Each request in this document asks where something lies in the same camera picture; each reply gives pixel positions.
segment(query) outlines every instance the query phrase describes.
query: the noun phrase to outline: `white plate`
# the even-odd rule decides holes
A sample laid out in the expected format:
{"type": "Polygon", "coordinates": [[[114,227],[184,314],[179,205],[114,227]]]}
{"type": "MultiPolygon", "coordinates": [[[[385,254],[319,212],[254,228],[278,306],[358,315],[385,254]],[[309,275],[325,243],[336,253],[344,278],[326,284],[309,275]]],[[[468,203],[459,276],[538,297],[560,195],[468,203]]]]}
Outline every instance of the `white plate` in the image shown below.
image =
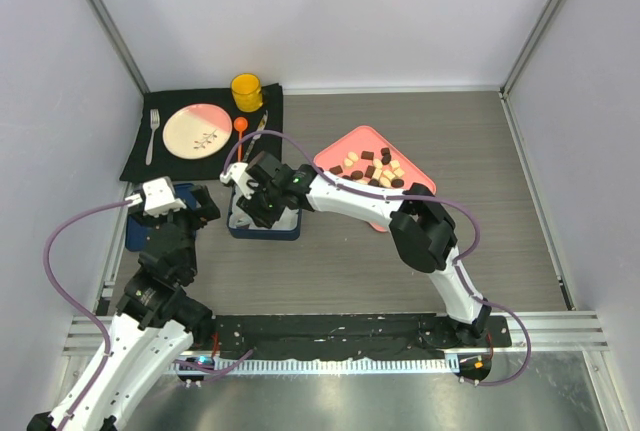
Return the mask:
{"type": "Polygon", "coordinates": [[[162,140],[169,152],[182,159],[200,159],[222,149],[231,137],[231,118],[213,104],[192,104],[169,118],[162,140]]]}

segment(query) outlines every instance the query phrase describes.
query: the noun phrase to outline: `floor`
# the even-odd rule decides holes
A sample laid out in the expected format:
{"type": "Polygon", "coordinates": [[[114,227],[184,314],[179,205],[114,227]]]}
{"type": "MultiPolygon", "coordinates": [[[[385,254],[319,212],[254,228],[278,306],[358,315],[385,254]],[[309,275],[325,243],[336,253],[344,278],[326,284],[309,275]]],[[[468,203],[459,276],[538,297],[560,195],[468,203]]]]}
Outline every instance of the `floor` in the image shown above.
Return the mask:
{"type": "MultiPolygon", "coordinates": [[[[513,140],[495,92],[285,96],[285,132],[312,154],[367,124],[464,203],[482,239],[465,260],[476,288],[520,311],[566,310],[513,140]]],[[[301,157],[288,145],[284,161],[301,157]]],[[[226,215],[230,191],[207,183],[226,215]]],[[[472,229],[455,211],[461,247],[472,229]]],[[[397,257],[388,235],[329,213],[305,213],[294,242],[232,238],[222,220],[197,239],[188,294],[218,314],[440,312],[428,278],[397,257]]],[[[137,270],[125,251],[112,303],[137,270]]]]}
{"type": "MultiPolygon", "coordinates": [[[[497,355],[491,379],[521,361],[497,355]]],[[[528,372],[491,389],[450,374],[229,377],[190,389],[177,382],[159,381],[127,431],[607,429],[582,353],[535,353],[528,372]]]]}

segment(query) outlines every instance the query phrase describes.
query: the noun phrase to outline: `black placemat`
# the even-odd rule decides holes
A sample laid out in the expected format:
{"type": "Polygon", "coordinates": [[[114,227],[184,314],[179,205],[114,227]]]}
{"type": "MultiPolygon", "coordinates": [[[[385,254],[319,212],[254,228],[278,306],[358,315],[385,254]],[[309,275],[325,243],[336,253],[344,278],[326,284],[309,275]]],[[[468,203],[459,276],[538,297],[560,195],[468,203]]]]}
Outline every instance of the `black placemat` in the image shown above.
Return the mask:
{"type": "MultiPolygon", "coordinates": [[[[262,88],[265,104],[254,113],[243,113],[238,110],[233,101],[229,88],[188,89],[181,91],[158,91],[144,96],[144,107],[140,128],[133,149],[127,160],[127,164],[120,175],[121,181],[141,183],[161,176],[169,176],[177,181],[197,181],[204,179],[219,179],[224,160],[238,141],[238,134],[233,131],[229,142],[216,154],[202,159],[181,159],[171,154],[162,141],[162,130],[174,113],[190,104],[206,103],[215,104],[224,109],[233,121],[238,116],[244,116],[249,121],[248,134],[258,128],[260,119],[265,110],[269,110],[269,119],[266,129],[282,132],[283,124],[283,99],[282,86],[272,84],[262,88]],[[151,137],[150,113],[157,109],[160,113],[160,127],[156,131],[153,142],[153,161],[147,166],[144,161],[147,156],[147,147],[151,137]]],[[[263,136],[257,142],[251,152],[251,157],[260,151],[268,151],[282,159],[282,140],[275,136],[263,136]]]]}

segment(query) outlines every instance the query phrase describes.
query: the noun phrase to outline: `wall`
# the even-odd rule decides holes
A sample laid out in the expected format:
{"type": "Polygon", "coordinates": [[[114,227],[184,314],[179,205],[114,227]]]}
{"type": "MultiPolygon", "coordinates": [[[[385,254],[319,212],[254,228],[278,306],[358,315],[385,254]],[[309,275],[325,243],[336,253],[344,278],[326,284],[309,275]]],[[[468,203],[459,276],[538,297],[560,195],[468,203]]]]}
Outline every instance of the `wall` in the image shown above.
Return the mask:
{"type": "Polygon", "coordinates": [[[546,0],[104,0],[152,90],[502,84],[546,0]]]}
{"type": "Polygon", "coordinates": [[[598,312],[636,405],[638,36],[640,1],[567,0],[512,94],[572,293],[598,312]]]}
{"type": "MultiPolygon", "coordinates": [[[[50,409],[74,314],[41,264],[53,228],[122,196],[141,98],[85,0],[0,0],[0,416],[25,429],[50,409]]],[[[115,212],[64,234],[60,282],[91,304],[115,212]]]]}

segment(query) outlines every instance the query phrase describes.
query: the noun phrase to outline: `blue container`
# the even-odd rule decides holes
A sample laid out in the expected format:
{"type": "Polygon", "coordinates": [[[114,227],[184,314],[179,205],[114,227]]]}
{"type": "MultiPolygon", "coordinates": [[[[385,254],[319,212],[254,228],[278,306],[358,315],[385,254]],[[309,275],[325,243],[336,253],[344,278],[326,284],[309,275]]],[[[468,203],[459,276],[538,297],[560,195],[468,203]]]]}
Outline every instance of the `blue container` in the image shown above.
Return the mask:
{"type": "MultiPolygon", "coordinates": [[[[173,189],[176,192],[176,196],[184,200],[187,206],[191,209],[195,209],[198,205],[196,198],[189,191],[193,186],[192,183],[176,184],[173,189]]],[[[124,247],[128,251],[137,253],[144,249],[147,244],[147,236],[149,235],[149,228],[138,224],[131,216],[127,218],[127,232],[124,240],[124,247]]]]}
{"type": "MultiPolygon", "coordinates": [[[[244,227],[232,226],[232,221],[237,221],[237,219],[234,219],[235,217],[232,218],[234,208],[236,212],[240,211],[236,206],[234,206],[235,193],[236,191],[234,188],[233,192],[231,193],[231,200],[229,202],[229,213],[227,214],[227,228],[229,228],[231,236],[237,239],[265,239],[271,241],[295,241],[300,237],[300,228],[302,227],[302,210],[297,210],[295,212],[297,214],[297,218],[292,217],[293,221],[291,223],[290,229],[247,229],[244,227]]],[[[250,220],[250,218],[248,218],[248,216],[246,215],[241,219],[247,219],[247,223],[249,222],[248,220],[250,220]]]]}

